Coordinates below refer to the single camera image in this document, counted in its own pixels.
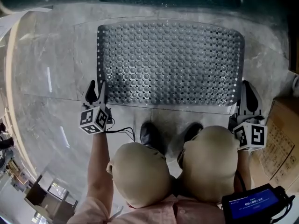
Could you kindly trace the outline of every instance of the gray marble floor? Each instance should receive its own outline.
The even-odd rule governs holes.
[[[250,19],[238,12],[111,4],[69,4],[54,6],[48,13],[30,12],[22,18],[14,44],[12,88],[21,138],[37,173],[47,169],[73,197],[81,199],[92,137],[78,129],[77,120],[82,92],[96,78],[97,27],[170,18],[234,28],[244,35],[243,77],[260,93],[265,116],[272,99],[289,91],[294,75],[288,71],[287,31],[272,26],[272,20],[260,22],[260,18]],[[180,172],[175,159],[183,145],[184,129],[195,121],[227,126],[233,112],[231,107],[110,107],[115,129],[131,126],[138,136],[145,120],[159,127],[170,144],[167,161],[174,176]],[[109,134],[110,155],[126,142],[130,138],[123,133]],[[117,192],[114,204],[124,204]]]

